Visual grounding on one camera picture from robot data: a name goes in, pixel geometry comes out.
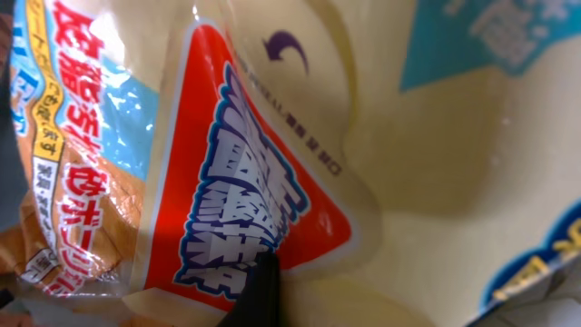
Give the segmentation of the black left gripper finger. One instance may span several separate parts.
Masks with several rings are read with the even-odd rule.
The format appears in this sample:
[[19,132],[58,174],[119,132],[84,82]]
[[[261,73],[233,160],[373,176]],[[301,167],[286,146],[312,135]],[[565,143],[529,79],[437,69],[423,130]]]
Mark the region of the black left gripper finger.
[[217,327],[280,327],[281,269],[275,253],[259,256],[241,296]]

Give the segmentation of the yellow orange snack bag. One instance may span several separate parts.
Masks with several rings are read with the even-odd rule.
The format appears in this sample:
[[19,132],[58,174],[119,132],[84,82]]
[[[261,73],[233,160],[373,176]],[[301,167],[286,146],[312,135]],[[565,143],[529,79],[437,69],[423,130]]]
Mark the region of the yellow orange snack bag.
[[4,326],[580,323],[577,1],[4,1]]

